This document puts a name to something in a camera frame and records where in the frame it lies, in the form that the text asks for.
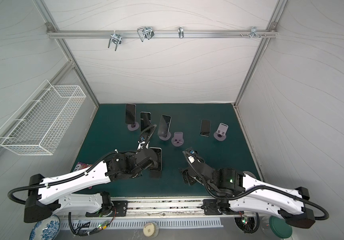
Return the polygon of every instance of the metal hook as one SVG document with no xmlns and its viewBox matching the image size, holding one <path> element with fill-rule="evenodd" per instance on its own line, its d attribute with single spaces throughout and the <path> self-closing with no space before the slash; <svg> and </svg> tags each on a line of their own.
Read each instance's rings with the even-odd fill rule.
<svg viewBox="0 0 344 240">
<path fill-rule="evenodd" d="M 155 35 L 151 26 L 139 27 L 137 29 L 137 34 L 139 35 L 141 41 L 144 41 L 146 37 L 148 40 L 150 40 Z"/>
<path fill-rule="evenodd" d="M 253 38 L 253 37 L 261 37 L 261 35 L 258 35 L 257 33 L 256 33 L 256 30 L 257 30 L 257 28 L 254 26 L 254 27 L 252 27 L 252 29 L 251 29 L 251 33 L 250 34 L 248 34 L 248 36 L 250 37 L 250 38 Z"/>
<path fill-rule="evenodd" d="M 118 34 L 116 34 L 116 33 L 113 33 L 113 34 L 111 35 L 111 38 L 109 39 L 108 48 L 109 48 L 109 46 L 111 45 L 112 42 L 113 42 L 114 44 L 116 44 L 116 46 L 115 46 L 115 51 L 116 51 L 116 50 L 117 50 L 117 46 L 118 46 L 119 44 L 121 44 L 121 36 L 118 35 Z"/>
<path fill-rule="evenodd" d="M 179 28 L 177 29 L 179 31 L 179 38 L 183 38 L 184 37 L 184 29 L 182 26 L 179 26 Z"/>
</svg>

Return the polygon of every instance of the white wire basket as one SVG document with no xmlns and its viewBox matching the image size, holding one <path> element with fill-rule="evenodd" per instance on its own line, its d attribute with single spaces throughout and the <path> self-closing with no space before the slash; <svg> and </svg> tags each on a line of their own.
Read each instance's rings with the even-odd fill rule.
<svg viewBox="0 0 344 240">
<path fill-rule="evenodd" d="M 18 155 L 53 155 L 86 96 L 79 86 L 48 80 L 30 98 L 35 94 L 0 128 L 0 145 Z"/>
</svg>

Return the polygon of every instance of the vent grille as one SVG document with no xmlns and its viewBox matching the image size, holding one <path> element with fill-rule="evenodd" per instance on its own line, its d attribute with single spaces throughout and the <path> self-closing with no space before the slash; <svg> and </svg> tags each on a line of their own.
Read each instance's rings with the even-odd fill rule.
<svg viewBox="0 0 344 240">
<path fill-rule="evenodd" d="M 85 220 L 73 220 L 73 228 L 77 228 L 85 223 Z M 91 220 L 89 229 L 96 228 L 104 220 Z M 168 219 L 115 219 L 107 229 L 137 229 L 143 228 L 148 222 L 155 222 L 159 228 L 213 228 L 223 227 L 219 217 L 211 218 L 168 218 Z M 69 230 L 68 222 L 61 223 L 60 230 Z"/>
</svg>

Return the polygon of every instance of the blue and white plate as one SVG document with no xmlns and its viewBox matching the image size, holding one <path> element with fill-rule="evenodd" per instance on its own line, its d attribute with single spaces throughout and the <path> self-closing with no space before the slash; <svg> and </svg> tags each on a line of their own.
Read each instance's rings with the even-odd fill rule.
<svg viewBox="0 0 344 240">
<path fill-rule="evenodd" d="M 60 219 L 52 215 L 47 219 L 37 222 L 33 227 L 29 240 L 53 240 L 60 231 Z"/>
</svg>

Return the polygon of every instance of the empty phone stand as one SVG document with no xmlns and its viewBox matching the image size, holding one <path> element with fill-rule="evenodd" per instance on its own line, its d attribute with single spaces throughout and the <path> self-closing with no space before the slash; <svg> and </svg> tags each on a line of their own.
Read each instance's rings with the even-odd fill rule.
<svg viewBox="0 0 344 240">
<path fill-rule="evenodd" d="M 135 130 L 137 130 L 138 128 L 139 128 L 139 123 L 138 122 L 135 122 L 135 124 L 133 124 L 133 125 L 131 125 L 131 124 L 128 124 L 128 130 L 129 131 L 135 131 Z"/>
<path fill-rule="evenodd" d="M 161 136 L 159 136 L 159 138 L 160 138 L 161 140 L 163 140 L 163 141 L 167 141 L 167 140 L 169 140 L 169 139 L 171 138 L 171 136 L 172 136 L 172 134 L 171 134 L 170 132 L 168 132 L 168 134 L 167 134 L 166 137 L 161 137 Z"/>
<path fill-rule="evenodd" d="M 217 131 L 213 133 L 213 136 L 216 138 L 218 141 L 224 141 L 225 138 L 227 137 L 225 133 L 228 130 L 228 125 L 224 123 L 220 123 L 219 127 L 217 128 Z"/>
<path fill-rule="evenodd" d="M 181 145 L 183 145 L 183 132 L 175 132 L 171 142 L 175 147 L 180 147 Z"/>
</svg>

